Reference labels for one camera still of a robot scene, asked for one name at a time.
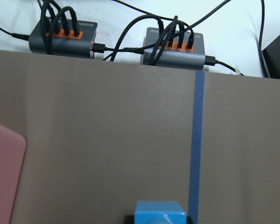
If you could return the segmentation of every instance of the blue stripe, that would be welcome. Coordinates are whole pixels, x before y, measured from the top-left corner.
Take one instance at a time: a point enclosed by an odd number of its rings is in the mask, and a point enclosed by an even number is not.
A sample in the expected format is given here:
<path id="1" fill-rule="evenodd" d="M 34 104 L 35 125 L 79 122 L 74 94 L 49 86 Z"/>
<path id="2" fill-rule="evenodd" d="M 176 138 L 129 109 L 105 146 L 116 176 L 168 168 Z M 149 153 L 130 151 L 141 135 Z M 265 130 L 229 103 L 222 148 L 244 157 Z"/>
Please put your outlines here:
<path id="1" fill-rule="evenodd" d="M 189 184 L 189 216 L 194 224 L 198 224 L 200 156 L 203 117 L 204 72 L 197 71 L 195 79 L 192 146 Z"/>

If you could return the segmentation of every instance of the white surface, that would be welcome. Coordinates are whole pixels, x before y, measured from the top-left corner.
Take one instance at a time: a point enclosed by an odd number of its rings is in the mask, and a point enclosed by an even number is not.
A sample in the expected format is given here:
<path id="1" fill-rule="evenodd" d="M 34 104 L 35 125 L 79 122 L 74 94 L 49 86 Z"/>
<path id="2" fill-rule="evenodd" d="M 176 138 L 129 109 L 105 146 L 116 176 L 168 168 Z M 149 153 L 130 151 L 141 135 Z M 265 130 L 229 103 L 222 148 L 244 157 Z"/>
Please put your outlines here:
<path id="1" fill-rule="evenodd" d="M 142 15 L 110 0 L 56 0 L 61 6 L 75 9 L 79 20 L 98 23 L 96 42 L 113 48 L 127 24 Z M 151 13 L 192 24 L 199 20 L 222 0 L 125 0 L 126 3 Z M 280 0 L 265 0 L 266 20 L 263 35 L 265 48 L 280 35 Z M 40 18 L 36 0 L 0 0 L 0 26 L 9 32 L 30 34 Z M 205 53 L 237 67 L 247 76 L 261 77 L 257 53 L 260 30 L 260 0 L 232 0 L 206 21 L 194 28 L 204 35 Z M 155 20 L 137 23 L 126 35 L 121 47 L 141 47 L 147 27 L 157 27 Z M 0 49 L 30 52 L 28 42 L 14 39 L 0 31 Z M 116 62 L 139 63 L 140 56 L 118 53 Z M 210 71 L 230 73 L 221 65 Z"/>

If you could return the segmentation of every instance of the pink object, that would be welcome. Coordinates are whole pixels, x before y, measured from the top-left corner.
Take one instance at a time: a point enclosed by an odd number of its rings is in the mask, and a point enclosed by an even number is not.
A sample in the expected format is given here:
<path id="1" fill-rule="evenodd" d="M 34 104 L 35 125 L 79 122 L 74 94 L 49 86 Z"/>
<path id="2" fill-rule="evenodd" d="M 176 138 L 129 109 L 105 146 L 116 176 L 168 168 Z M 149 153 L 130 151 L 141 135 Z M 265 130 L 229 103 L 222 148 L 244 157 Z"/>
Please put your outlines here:
<path id="1" fill-rule="evenodd" d="M 0 224 L 10 222 L 25 149 L 22 136 L 0 125 Z"/>

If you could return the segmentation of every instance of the brown surface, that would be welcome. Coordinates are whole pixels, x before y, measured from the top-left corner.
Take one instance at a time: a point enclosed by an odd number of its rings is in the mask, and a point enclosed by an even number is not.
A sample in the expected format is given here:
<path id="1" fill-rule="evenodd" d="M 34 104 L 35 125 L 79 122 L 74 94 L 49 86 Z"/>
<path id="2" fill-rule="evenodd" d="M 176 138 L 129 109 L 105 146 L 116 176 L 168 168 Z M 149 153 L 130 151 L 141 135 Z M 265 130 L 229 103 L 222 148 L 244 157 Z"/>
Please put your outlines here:
<path id="1" fill-rule="evenodd" d="M 187 210 L 194 74 L 0 52 L 0 123 L 28 140 L 12 223 Z M 280 224 L 280 80 L 206 74 L 203 112 L 199 223 Z"/>

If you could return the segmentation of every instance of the blue cube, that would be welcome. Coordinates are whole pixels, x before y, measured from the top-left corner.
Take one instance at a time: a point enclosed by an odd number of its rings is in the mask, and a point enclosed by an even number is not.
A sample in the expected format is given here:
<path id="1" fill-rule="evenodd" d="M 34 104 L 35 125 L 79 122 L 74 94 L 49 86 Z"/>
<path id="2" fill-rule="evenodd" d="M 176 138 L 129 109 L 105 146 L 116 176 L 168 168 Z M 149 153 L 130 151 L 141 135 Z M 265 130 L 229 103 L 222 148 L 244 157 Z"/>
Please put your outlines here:
<path id="1" fill-rule="evenodd" d="M 186 224 L 187 215 L 175 201 L 138 201 L 135 224 Z"/>

